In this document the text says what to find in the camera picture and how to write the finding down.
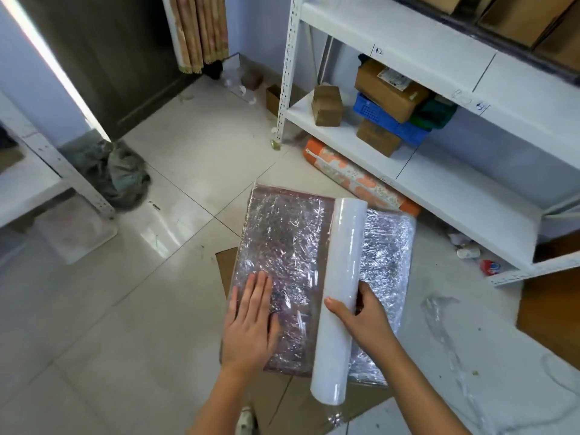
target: blue crate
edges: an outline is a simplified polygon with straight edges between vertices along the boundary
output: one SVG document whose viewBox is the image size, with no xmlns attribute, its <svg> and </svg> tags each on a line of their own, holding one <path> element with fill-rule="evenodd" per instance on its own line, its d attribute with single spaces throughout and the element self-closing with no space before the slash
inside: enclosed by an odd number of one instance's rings
<svg viewBox="0 0 580 435">
<path fill-rule="evenodd" d="M 353 110 L 365 119 L 381 126 L 415 146 L 421 145 L 425 136 L 431 132 L 431 130 L 424 130 L 423 128 L 410 124 L 409 122 L 400 124 L 384 109 L 366 98 L 362 93 L 357 94 L 357 101 L 354 103 Z"/>
</svg>

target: shiny plastic wrapping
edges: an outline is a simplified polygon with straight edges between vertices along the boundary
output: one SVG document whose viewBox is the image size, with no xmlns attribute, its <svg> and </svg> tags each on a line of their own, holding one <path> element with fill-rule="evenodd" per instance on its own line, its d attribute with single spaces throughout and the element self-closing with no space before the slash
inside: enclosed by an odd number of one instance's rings
<svg viewBox="0 0 580 435">
<path fill-rule="evenodd" d="M 232 286 L 248 274 L 273 278 L 272 312 L 282 336 L 266 369 L 310 376 L 328 252 L 334 198 L 256 185 L 250 195 Z M 415 219 L 399 211 L 367 209 L 360 278 L 371 286 L 395 333 L 401 323 Z M 349 380 L 385 385 L 380 370 L 353 344 Z"/>
</svg>

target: trash bag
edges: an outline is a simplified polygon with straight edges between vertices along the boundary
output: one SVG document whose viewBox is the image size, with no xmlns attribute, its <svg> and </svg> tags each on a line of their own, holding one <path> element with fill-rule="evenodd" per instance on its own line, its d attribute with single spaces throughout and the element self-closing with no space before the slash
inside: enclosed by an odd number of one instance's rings
<svg viewBox="0 0 580 435">
<path fill-rule="evenodd" d="M 134 209 L 147 195 L 145 160 L 122 140 L 65 148 L 62 154 L 115 209 Z"/>
</svg>

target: hand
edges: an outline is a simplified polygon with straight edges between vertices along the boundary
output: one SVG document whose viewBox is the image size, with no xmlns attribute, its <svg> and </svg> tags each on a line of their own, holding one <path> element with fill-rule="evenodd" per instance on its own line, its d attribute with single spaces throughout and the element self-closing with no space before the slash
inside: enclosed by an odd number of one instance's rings
<svg viewBox="0 0 580 435">
<path fill-rule="evenodd" d="M 280 335 L 278 315 L 270 318 L 272 279 L 261 271 L 248 276 L 236 315 L 238 288 L 231 292 L 223 328 L 221 369 L 249 383 L 274 354 Z"/>
<path fill-rule="evenodd" d="M 381 349 L 396 339 L 395 333 L 388 323 L 381 301 L 371 287 L 359 281 L 359 292 L 362 296 L 362 310 L 357 315 L 336 299 L 325 298 L 324 305 L 338 316 L 359 347 L 377 362 Z"/>
</svg>

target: beige curtain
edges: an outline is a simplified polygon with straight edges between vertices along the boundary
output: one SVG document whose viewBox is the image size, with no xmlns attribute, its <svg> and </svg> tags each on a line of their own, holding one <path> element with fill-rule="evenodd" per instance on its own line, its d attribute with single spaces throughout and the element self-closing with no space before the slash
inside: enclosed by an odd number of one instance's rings
<svg viewBox="0 0 580 435">
<path fill-rule="evenodd" d="M 228 57 L 225 0 L 163 0 L 179 70 L 201 73 Z"/>
</svg>

